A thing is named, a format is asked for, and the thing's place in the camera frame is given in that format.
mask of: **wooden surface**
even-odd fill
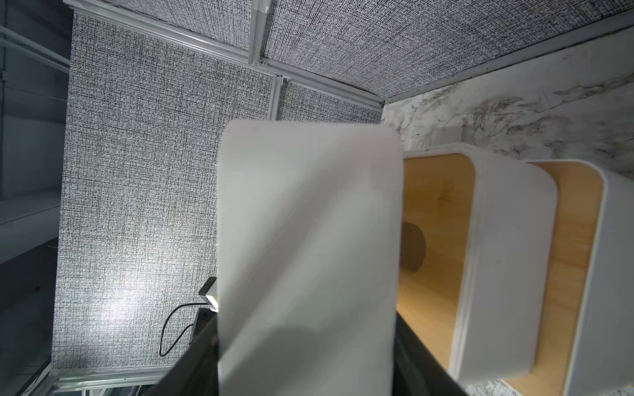
[[[531,373],[505,380],[523,396],[562,394],[590,263],[603,180],[579,162],[541,162],[559,189],[536,361]]]
[[[427,251],[422,265],[411,262],[416,255],[401,263],[398,312],[447,369],[476,172],[462,154],[406,158],[404,172],[403,222],[421,230]],[[416,243],[420,238],[402,240]]]

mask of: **gray textured wall panel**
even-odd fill
[[[280,121],[378,124],[381,121],[381,112],[286,82],[280,91],[277,119]]]
[[[225,44],[249,48],[250,0],[112,0],[112,3]]]
[[[634,8],[634,0],[273,0],[263,54],[392,96]]]
[[[221,133],[266,118],[272,78],[80,15],[71,58],[53,367],[173,363],[163,322],[216,271]]]

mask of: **white panel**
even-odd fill
[[[604,175],[604,204],[586,280],[565,394],[634,383],[634,182]]]
[[[402,199],[399,137],[384,125],[230,123],[222,396],[391,394]]]
[[[527,373],[535,359],[557,187],[543,170],[467,144],[475,168],[469,239],[449,373],[461,384]]]

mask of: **dark round hole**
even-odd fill
[[[400,266],[416,272],[423,266],[427,242],[425,234],[417,225],[401,223],[401,261]]]

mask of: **black object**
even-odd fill
[[[207,307],[198,308],[198,314],[196,315],[196,320],[193,323],[194,328],[191,329],[190,344],[194,341],[194,338],[202,332],[205,325],[209,323],[211,318],[215,315],[216,313]]]
[[[217,396],[217,362],[217,316],[214,314],[194,337],[187,352],[153,387],[150,396]],[[394,337],[392,396],[467,396],[399,314],[396,314]]]
[[[396,314],[393,396],[467,396]]]
[[[167,350],[166,353],[163,353],[163,336],[165,335],[165,328],[167,327],[167,322],[169,322],[169,318],[172,317],[172,315],[174,315],[174,313],[183,308],[183,307],[190,307],[192,305],[207,305],[207,303],[205,302],[190,302],[187,304],[181,304],[178,307],[174,308],[174,310],[172,312],[170,312],[170,314],[167,316],[167,319],[165,319],[165,323],[163,323],[163,330],[160,331],[160,341],[158,343],[158,355],[161,357],[165,357],[167,356],[167,354],[172,350],[172,348],[174,348],[174,346],[176,345],[176,343],[178,342],[178,340],[181,339],[181,337],[183,336],[183,334],[185,334],[185,331],[187,331],[188,328],[192,327],[194,324],[190,324],[189,326],[185,327],[185,329],[183,329],[183,331],[181,332],[181,335],[178,336],[178,338],[176,339],[176,341],[174,341],[174,343],[172,344],[171,347],[169,347],[169,349]]]
[[[216,279],[218,279],[216,276],[210,276],[205,282],[205,284],[203,284],[200,290],[198,291],[198,295],[201,296],[204,300],[207,299],[207,292],[209,291],[209,289],[211,289],[211,286],[214,285],[214,283],[216,282]]]
[[[149,396],[217,396],[218,328],[213,315]]]

